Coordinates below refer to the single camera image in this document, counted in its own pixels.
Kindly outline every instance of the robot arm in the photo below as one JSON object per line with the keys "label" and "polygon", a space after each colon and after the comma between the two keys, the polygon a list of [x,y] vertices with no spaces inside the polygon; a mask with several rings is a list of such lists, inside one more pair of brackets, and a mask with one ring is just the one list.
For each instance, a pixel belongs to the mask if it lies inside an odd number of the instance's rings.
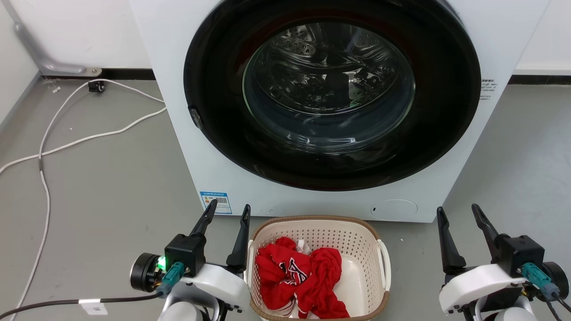
{"label": "robot arm", "polygon": [[160,321],[224,321],[229,311],[240,313],[250,303],[242,278],[246,269],[250,206],[240,220],[240,231],[226,266],[206,263],[206,228],[214,217],[213,200],[188,236],[179,234],[164,248],[164,256],[144,253],[131,269],[131,286],[161,292],[165,299]]}
{"label": "robot arm", "polygon": [[[511,238],[498,234],[476,204],[472,205],[472,212],[484,233],[492,261],[466,267],[448,230],[444,209],[437,210],[445,273],[439,301],[444,312],[462,312],[468,321],[536,321],[529,304],[533,298],[553,301],[554,292],[559,298],[567,297],[569,281],[559,265],[543,262],[543,247],[527,235]],[[481,313],[488,311],[499,312],[483,319]]]}

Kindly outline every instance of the white plastic basket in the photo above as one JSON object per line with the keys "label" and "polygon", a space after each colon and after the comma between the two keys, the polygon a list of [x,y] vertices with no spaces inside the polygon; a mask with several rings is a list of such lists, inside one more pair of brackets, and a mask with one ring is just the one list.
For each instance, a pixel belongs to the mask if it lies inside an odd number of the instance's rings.
{"label": "white plastic basket", "polygon": [[391,261],[385,244],[371,225],[344,216],[288,216],[266,221],[254,232],[248,245],[248,268],[244,278],[252,294],[250,306],[263,320],[301,320],[295,318],[295,311],[286,318],[269,310],[260,295],[255,256],[259,248],[282,236],[295,242],[305,240],[313,250],[321,247],[339,250],[343,272],[333,291],[345,303],[351,316],[339,320],[370,320],[385,308],[391,287]]}

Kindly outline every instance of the black baseboard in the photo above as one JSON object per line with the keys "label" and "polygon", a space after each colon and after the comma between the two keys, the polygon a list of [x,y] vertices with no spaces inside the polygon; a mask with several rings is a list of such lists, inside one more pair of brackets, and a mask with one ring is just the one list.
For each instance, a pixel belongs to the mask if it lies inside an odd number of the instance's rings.
{"label": "black baseboard", "polygon": [[[106,68],[97,77],[64,77],[43,76],[44,79],[95,79],[105,78],[111,80],[156,80],[152,69],[123,69]],[[509,85],[571,85],[571,76],[548,76],[548,75],[512,75]]]}
{"label": "black baseboard", "polygon": [[152,69],[124,69],[124,68],[104,68],[101,75],[97,77],[77,77],[77,76],[43,76],[44,79],[95,79],[104,78],[110,80],[156,80]]}
{"label": "black baseboard", "polygon": [[512,75],[508,85],[571,85],[571,76]]}

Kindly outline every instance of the washing machine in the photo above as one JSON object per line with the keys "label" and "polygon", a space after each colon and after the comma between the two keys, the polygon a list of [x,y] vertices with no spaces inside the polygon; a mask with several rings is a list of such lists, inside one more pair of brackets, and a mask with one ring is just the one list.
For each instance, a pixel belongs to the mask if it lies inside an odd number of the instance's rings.
{"label": "washing machine", "polygon": [[547,4],[131,1],[204,206],[403,222],[434,220]]}

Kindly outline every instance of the teal connector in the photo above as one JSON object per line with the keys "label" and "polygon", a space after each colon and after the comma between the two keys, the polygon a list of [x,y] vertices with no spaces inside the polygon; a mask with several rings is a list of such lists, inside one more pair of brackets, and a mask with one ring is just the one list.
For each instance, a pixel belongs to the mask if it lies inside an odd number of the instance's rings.
{"label": "teal connector", "polygon": [[553,301],[553,293],[559,294],[557,285],[551,283],[551,278],[547,276],[537,265],[533,263],[525,263],[521,267],[521,274],[533,285],[537,286],[545,299]]}
{"label": "teal connector", "polygon": [[169,293],[171,292],[172,288],[175,284],[180,281],[180,279],[184,275],[184,264],[181,262],[174,263],[171,268],[168,270],[166,275],[163,277],[160,286],[158,286],[155,292],[162,292],[163,295],[160,297],[165,299]]}
{"label": "teal connector", "polygon": [[521,275],[538,288],[542,288],[547,283],[551,283],[551,278],[533,263],[525,263],[521,268]]}

